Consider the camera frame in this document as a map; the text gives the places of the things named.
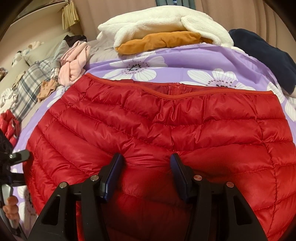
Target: purple bedsheet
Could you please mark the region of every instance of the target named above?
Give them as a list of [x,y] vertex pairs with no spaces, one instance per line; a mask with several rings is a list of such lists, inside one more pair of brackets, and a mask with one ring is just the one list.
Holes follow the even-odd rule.
[[[39,107],[39,109],[36,111],[34,116],[31,118],[27,126],[22,130],[18,143],[16,144],[13,152],[17,152],[20,150],[26,149],[27,141],[33,132],[35,126],[38,124],[38,122],[41,120],[45,112],[59,99],[62,97],[64,92],[68,88],[60,88],[56,90],[54,93],[52,93],[43,104]],[[18,164],[12,167],[12,172],[18,172],[23,173],[22,170],[22,164]],[[21,218],[21,225],[23,227],[23,230],[25,234],[28,236],[36,219],[37,215],[33,208],[31,196],[28,192],[27,186],[21,186],[14,188],[13,195],[16,196],[19,200],[18,206],[19,206],[19,214]]]
[[[123,59],[91,64],[86,68],[88,73],[110,80],[134,79],[156,83],[179,82],[258,91],[272,90],[279,98],[293,139],[296,138],[295,99],[283,95],[269,68],[246,54],[220,46],[199,44],[159,49]],[[65,90],[62,88],[55,91],[44,101],[22,131],[14,151],[26,148],[27,141],[39,120]],[[22,165],[14,166],[13,171],[22,172]],[[37,217],[30,195],[26,186],[15,188],[14,195],[19,199],[21,223],[28,234]]]

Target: white fleece blanket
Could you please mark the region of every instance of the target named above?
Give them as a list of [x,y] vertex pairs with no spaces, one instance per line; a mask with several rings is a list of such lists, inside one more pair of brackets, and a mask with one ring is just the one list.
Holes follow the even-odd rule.
[[97,40],[106,47],[118,48],[133,39],[148,34],[192,31],[212,39],[214,45],[233,47],[228,31],[209,15],[183,6],[165,5],[118,15],[98,26]]

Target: black fabric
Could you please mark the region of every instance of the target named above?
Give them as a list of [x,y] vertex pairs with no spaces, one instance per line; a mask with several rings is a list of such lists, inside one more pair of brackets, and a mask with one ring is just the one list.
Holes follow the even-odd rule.
[[292,94],[296,85],[296,64],[290,55],[269,45],[254,32],[246,29],[229,31],[234,46],[265,64],[275,75],[280,86]]
[[12,144],[4,135],[3,131],[0,129],[0,152],[5,152],[11,154],[13,150]]
[[67,42],[69,47],[72,47],[77,41],[86,42],[86,37],[84,35],[74,35],[71,37],[69,35],[66,35],[64,40]]

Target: red down garment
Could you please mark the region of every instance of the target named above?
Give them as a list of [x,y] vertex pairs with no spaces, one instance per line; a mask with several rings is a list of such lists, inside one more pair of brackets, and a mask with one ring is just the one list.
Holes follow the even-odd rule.
[[124,155],[117,190],[102,206],[111,241],[184,240],[191,206],[176,192],[172,153],[211,182],[235,183],[269,241],[296,213],[295,145],[271,91],[88,74],[46,112],[27,148],[33,157],[24,173],[37,213],[59,183],[83,182],[114,153]]

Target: orange fabric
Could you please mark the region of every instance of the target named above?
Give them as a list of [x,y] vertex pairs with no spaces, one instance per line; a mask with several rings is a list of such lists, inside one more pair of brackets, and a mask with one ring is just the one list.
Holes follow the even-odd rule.
[[38,102],[46,99],[52,92],[54,92],[58,86],[58,82],[54,79],[50,81],[43,81],[41,84],[40,92],[37,95]]
[[120,54],[136,54],[157,48],[174,48],[189,44],[213,43],[213,40],[203,38],[200,33],[178,31],[171,33],[148,34],[143,39],[134,39],[119,46]]

